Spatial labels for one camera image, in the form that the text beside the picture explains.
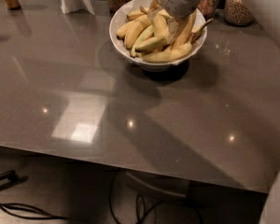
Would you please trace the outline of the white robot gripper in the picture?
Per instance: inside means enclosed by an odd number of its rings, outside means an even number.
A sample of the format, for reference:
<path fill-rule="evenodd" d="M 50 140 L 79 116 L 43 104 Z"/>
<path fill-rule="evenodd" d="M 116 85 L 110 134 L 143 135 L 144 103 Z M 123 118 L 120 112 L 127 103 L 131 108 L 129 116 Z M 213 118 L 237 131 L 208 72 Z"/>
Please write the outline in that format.
<path fill-rule="evenodd" d="M 173 18 L 168 20 L 168 43 L 172 44 L 188 23 L 188 18 L 201 0 L 152 0 L 147 17 L 152 21 L 157 13 L 164 8 Z"/>

